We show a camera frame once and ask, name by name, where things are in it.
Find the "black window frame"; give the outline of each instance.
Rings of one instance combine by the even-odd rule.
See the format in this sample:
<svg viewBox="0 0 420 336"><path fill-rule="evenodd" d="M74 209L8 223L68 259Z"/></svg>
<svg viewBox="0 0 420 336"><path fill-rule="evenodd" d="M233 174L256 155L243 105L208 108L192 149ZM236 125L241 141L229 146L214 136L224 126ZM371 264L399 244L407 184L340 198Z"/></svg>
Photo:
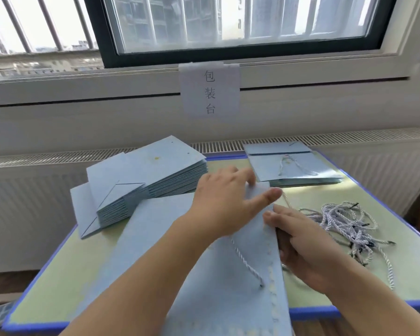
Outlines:
<svg viewBox="0 0 420 336"><path fill-rule="evenodd" d="M105 68L139 67L176 63L269 58L324 54L381 48L396 0L378 0L367 35L338 38L248 44L233 47L164 50L119 55L104 6L104 0L84 0Z"/></svg>

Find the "blue table border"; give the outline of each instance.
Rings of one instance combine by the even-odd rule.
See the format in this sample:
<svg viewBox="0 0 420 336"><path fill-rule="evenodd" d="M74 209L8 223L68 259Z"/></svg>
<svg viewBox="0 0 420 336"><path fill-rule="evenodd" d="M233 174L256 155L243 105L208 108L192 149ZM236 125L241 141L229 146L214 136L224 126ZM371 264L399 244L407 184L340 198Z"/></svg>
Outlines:
<svg viewBox="0 0 420 336"><path fill-rule="evenodd" d="M414 231L419 237L420 232L415 229L414 226L410 225L406 222L403 218L393 212L386 204L381 202L378 198L376 198L370 191L364 188L360 183L358 183L355 179L353 179L347 172L340 169L335 163L333 163L327 156L320 153L325 159L327 159L330 163L335 165L346 177L351 179L355 184L361 187L365 192L367 192L373 199L375 199L380 205L382 205L386 210L391 212L399 221L407 225L412 231ZM215 160L232 160L232 159L246 159L246 154L227 154L227 155L218 155L213 157L207 157L207 161L215 161ZM17 306L22 302L28 292L31 290L33 285L37 282L39 277L45 271L45 269L50 265L51 261L54 259L56 254L61 250L63 245L67 242L67 239L72 235L72 233L76 230L76 225L73 227L72 231L69 232L67 237L63 240L63 242L59 245L56 249L54 254L51 255L50 259L47 263L43 266L43 268L39 271L37 276L33 279L33 281L29 284L28 288L23 292L22 296L18 299L16 304L12 307L8 316L6 316L5 321L3 322L2 329L7 332L40 332L40 331L61 331L65 329L69 322L68 321L60 321L60 322L47 322L47 323L28 323L28 324L18 324L18 323L11 323L9 320L11 318L12 313L16 310ZM420 311L420 300L410 300L406 301L411 307ZM322 319L322 318L337 318L340 316L339 311L333 305L322 305L322 306L311 306L311 307L300 307L300 308L290 308L289 309L289 316L292 321L305 321L309 319Z"/></svg>

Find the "white wall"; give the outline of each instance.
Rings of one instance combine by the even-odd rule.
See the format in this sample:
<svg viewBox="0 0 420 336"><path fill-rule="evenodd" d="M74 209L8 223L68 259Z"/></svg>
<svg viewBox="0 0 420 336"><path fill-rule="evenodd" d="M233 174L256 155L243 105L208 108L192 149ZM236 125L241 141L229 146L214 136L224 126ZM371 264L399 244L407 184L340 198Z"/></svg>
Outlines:
<svg viewBox="0 0 420 336"><path fill-rule="evenodd" d="M230 122L189 119L180 96L0 107L0 155L420 126L420 65L409 81L241 92Z"/></svg>

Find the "radiator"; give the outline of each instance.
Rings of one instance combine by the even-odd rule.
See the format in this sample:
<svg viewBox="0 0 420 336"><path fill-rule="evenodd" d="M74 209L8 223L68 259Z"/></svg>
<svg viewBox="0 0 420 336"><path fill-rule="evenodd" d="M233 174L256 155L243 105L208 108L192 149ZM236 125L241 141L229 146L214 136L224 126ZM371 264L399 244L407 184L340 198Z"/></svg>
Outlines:
<svg viewBox="0 0 420 336"><path fill-rule="evenodd" d="M243 143L299 140L321 152L399 215L420 193L420 128L212 141L205 155ZM0 157L0 272L40 269L75 225L69 190L85 168L134 148Z"/></svg>

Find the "wooden floor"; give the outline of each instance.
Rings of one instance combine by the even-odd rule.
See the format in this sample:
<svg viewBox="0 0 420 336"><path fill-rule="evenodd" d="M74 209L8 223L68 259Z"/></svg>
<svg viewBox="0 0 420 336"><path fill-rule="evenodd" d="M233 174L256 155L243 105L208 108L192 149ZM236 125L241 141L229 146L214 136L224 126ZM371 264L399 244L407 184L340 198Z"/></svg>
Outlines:
<svg viewBox="0 0 420 336"><path fill-rule="evenodd" d="M38 271L0 274L0 294L22 292L29 285ZM357 336L350 325L342 318L321 319L306 322L293 322L296 336ZM53 333L6 333L0 330L0 336L42 336Z"/></svg>

